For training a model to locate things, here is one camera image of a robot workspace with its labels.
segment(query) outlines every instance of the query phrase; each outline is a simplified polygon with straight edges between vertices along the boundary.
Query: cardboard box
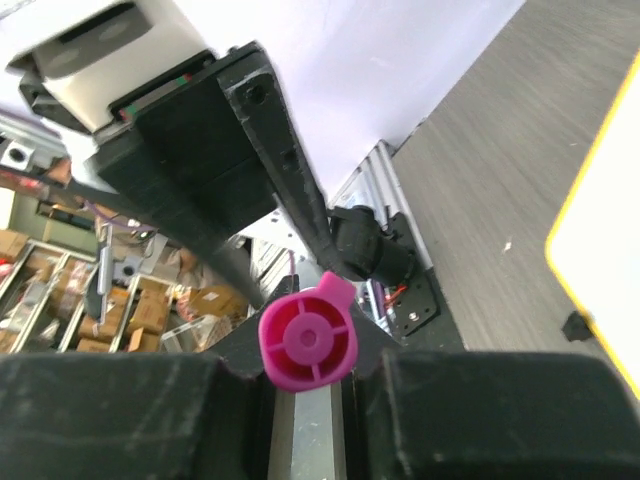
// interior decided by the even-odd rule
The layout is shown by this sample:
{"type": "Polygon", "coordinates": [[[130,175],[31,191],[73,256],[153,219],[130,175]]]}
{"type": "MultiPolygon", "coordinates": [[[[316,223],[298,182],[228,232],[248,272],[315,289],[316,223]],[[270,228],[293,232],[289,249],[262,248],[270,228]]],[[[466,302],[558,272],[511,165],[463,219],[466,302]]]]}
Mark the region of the cardboard box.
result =
{"type": "Polygon", "coordinates": [[[0,230],[0,258],[8,262],[15,262],[24,247],[27,245],[29,237],[11,230],[0,230]]]}
{"type": "Polygon", "coordinates": [[[86,352],[86,353],[109,353],[109,347],[111,347],[108,343],[97,342],[95,340],[88,340],[83,338],[78,343],[78,348],[76,348],[76,352],[86,352]]]}
{"type": "Polygon", "coordinates": [[[216,317],[244,317],[248,303],[226,285],[192,289],[189,294],[189,309],[195,317],[214,315],[216,317]]]}
{"type": "Polygon", "coordinates": [[[152,280],[150,278],[140,277],[140,280],[138,280],[138,290],[158,292],[166,295],[169,291],[169,285],[167,285],[166,283],[158,282],[156,280],[152,280]]]}
{"type": "Polygon", "coordinates": [[[140,301],[131,317],[127,332],[132,334],[135,330],[143,328],[147,333],[159,335],[164,332],[168,318],[167,297],[159,292],[145,290],[140,295],[140,301]]]}
{"type": "Polygon", "coordinates": [[[138,328],[131,334],[129,352],[157,352],[160,348],[160,337],[152,333],[146,333],[144,328],[138,328]]]}
{"type": "Polygon", "coordinates": [[[69,319],[81,301],[82,295],[54,289],[49,295],[49,314],[53,318],[69,319]]]}
{"type": "Polygon", "coordinates": [[[124,314],[124,307],[114,305],[108,312],[103,325],[94,328],[96,321],[89,315],[85,315],[78,327],[78,336],[101,342],[110,342],[116,336],[118,326],[124,314]]]}
{"type": "Polygon", "coordinates": [[[113,287],[111,289],[111,293],[109,294],[109,301],[114,305],[124,307],[127,304],[127,300],[129,299],[129,292],[120,287],[113,287]]]}
{"type": "Polygon", "coordinates": [[[93,267],[80,260],[70,259],[58,275],[56,290],[65,290],[76,294],[84,293],[93,267]]]}
{"type": "Polygon", "coordinates": [[[16,332],[0,330],[0,353],[9,353],[17,338],[18,334],[16,332]]]}

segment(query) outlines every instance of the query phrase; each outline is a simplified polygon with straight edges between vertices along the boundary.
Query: white wall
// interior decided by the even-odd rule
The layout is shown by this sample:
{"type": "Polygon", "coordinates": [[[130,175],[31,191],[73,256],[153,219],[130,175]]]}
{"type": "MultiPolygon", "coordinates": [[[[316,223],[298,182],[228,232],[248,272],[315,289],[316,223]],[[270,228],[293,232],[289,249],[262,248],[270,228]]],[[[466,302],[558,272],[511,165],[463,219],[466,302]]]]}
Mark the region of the white wall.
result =
{"type": "Polygon", "coordinates": [[[9,228],[14,198],[15,192],[13,190],[0,188],[0,228],[2,229],[9,228]]]}
{"type": "MultiPolygon", "coordinates": [[[[25,195],[16,195],[13,205],[13,214],[9,226],[12,230],[25,233],[31,238],[42,240],[47,225],[47,219],[36,214],[38,200],[25,195]]],[[[97,242],[95,234],[72,227],[62,222],[51,222],[49,241],[54,244],[66,246],[74,250],[95,254],[97,242]]]]}

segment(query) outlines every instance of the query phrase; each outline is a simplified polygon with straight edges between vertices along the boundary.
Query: white panel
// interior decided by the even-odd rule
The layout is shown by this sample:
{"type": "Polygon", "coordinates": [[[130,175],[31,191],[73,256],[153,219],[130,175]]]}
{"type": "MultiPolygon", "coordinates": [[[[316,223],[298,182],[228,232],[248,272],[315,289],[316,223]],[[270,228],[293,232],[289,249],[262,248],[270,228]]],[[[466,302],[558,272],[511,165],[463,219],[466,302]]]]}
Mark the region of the white panel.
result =
{"type": "Polygon", "coordinates": [[[9,228],[14,198],[15,192],[13,190],[0,188],[0,229],[6,230],[9,228]]]}
{"type": "MultiPolygon", "coordinates": [[[[52,3],[60,5],[39,0],[31,6],[52,3]]],[[[76,1],[71,10],[104,3],[76,1]]],[[[379,139],[398,146],[411,134],[524,0],[177,3],[220,54],[252,40],[266,48],[319,180],[333,197],[379,139]]],[[[56,22],[61,11],[56,10],[56,22]]],[[[6,20],[0,29],[8,28],[6,20]]],[[[48,28],[44,15],[39,22],[34,29],[48,28]]],[[[15,38],[21,30],[11,27],[11,43],[24,44],[15,38]]],[[[24,35],[35,34],[29,29],[24,35]]],[[[10,54],[1,45],[0,59],[10,54]]],[[[107,73],[114,80],[118,74],[107,73]]],[[[17,93],[5,87],[9,84],[0,80],[0,104],[19,108],[17,93]]]]}
{"type": "Polygon", "coordinates": [[[633,72],[558,217],[547,258],[640,395],[640,56],[633,72]]]}
{"type": "Polygon", "coordinates": [[[277,247],[291,250],[299,255],[309,256],[306,245],[300,239],[289,219],[280,209],[276,209],[240,232],[243,237],[258,238],[277,247]]]}

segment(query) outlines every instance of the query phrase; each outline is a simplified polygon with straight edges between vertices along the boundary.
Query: yellow edge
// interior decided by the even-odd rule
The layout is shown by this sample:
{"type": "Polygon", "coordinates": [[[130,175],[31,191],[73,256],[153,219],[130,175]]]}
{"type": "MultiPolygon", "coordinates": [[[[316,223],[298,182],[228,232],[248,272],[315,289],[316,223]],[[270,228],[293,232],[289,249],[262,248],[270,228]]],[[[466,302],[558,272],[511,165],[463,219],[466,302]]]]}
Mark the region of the yellow edge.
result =
{"type": "Polygon", "coordinates": [[[604,123],[602,124],[602,127],[600,127],[600,131],[598,132],[598,135],[595,141],[593,142],[593,145],[591,146],[589,153],[587,154],[587,158],[582,164],[582,167],[580,167],[580,171],[578,172],[578,176],[576,177],[575,181],[573,182],[573,185],[571,186],[569,195],[567,196],[567,199],[565,200],[564,205],[560,209],[560,213],[558,213],[558,216],[556,217],[556,220],[553,223],[553,227],[551,228],[551,232],[549,233],[549,236],[547,237],[547,241],[545,244],[545,257],[547,259],[547,263],[549,264],[549,267],[551,268],[554,275],[558,279],[558,282],[560,283],[560,285],[562,285],[564,290],[567,292],[567,295],[573,301],[573,303],[575,304],[580,314],[583,315],[584,318],[587,320],[587,325],[593,332],[593,335],[598,339],[598,341],[600,342],[600,345],[602,345],[602,348],[605,350],[605,352],[607,352],[607,355],[609,355],[609,358],[611,358],[611,360],[613,361],[614,365],[616,366],[620,374],[627,381],[627,383],[631,387],[631,390],[633,390],[633,393],[635,394],[635,396],[640,399],[639,386],[633,381],[633,379],[631,378],[631,375],[629,374],[629,371],[622,364],[622,362],[618,358],[618,355],[616,355],[613,348],[611,348],[611,345],[609,344],[607,339],[604,337],[604,335],[596,325],[596,322],[593,321],[593,319],[589,315],[589,312],[587,311],[585,306],[582,304],[582,302],[580,302],[578,297],[575,295],[575,293],[567,283],[566,279],[560,274],[560,271],[556,267],[555,263],[553,262],[553,258],[551,257],[551,243],[553,242],[553,239],[558,233],[558,229],[560,228],[560,225],[562,224],[565,215],[571,208],[571,204],[573,203],[573,200],[576,194],[578,193],[578,189],[582,184],[582,180],[584,179],[584,176],[586,175],[587,171],[589,170],[589,167],[591,166],[591,163],[593,162],[593,158],[595,157],[595,154],[598,151],[598,148],[600,147],[600,143],[602,142],[602,139],[604,138],[605,134],[607,133],[607,130],[609,129],[611,121],[615,117],[615,114],[617,113],[618,108],[620,107],[620,104],[624,100],[627,94],[627,91],[629,90],[629,85],[631,85],[631,80],[639,71],[640,71],[640,51],[636,55],[636,58],[633,64],[631,65],[631,68],[629,69],[629,73],[627,74],[624,82],[622,83],[622,86],[618,91],[618,95],[616,95],[616,98],[613,101],[613,105],[611,106],[611,109],[609,110],[609,113],[607,114],[604,120],[604,123]]]}

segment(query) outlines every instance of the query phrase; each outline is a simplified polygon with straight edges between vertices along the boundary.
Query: white motor housing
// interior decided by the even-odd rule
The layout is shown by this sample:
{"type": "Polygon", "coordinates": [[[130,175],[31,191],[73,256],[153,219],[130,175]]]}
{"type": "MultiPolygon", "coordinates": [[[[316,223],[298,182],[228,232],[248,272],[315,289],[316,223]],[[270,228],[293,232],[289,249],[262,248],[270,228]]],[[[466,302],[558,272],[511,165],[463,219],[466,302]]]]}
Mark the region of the white motor housing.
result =
{"type": "MultiPolygon", "coordinates": [[[[53,3],[62,7],[67,2],[53,3]]],[[[10,64],[19,68],[31,55],[49,93],[91,133],[113,121],[111,103],[207,50],[205,41],[171,0],[98,3],[100,10],[83,19],[70,14],[75,23],[49,31],[46,40],[22,45],[20,57],[10,64]]],[[[39,2],[6,20],[15,24],[37,5],[39,2]]]]}

